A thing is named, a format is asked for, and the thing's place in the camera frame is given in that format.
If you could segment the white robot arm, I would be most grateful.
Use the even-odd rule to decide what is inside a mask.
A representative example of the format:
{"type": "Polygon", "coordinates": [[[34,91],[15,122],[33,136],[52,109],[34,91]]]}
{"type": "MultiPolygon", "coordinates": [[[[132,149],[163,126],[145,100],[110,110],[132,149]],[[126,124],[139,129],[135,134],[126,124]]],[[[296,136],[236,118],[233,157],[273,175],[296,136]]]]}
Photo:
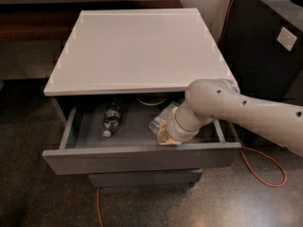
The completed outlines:
{"type": "Polygon", "coordinates": [[[303,156],[303,107],[243,96],[226,79],[191,82],[184,102],[162,123],[157,141],[160,145],[180,145],[216,119],[238,124],[303,156]]]}

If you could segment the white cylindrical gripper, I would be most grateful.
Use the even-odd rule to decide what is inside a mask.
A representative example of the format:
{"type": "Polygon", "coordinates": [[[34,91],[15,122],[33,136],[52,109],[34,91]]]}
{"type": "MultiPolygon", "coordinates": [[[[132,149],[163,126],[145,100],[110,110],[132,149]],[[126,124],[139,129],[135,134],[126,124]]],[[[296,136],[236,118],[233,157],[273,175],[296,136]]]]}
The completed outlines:
{"type": "Polygon", "coordinates": [[[182,142],[188,142],[197,135],[201,127],[213,121],[213,117],[197,115],[186,103],[182,103],[172,109],[166,124],[161,125],[157,134],[158,137],[165,137],[168,133],[171,138],[160,139],[158,143],[161,146],[181,145],[182,142]]]}

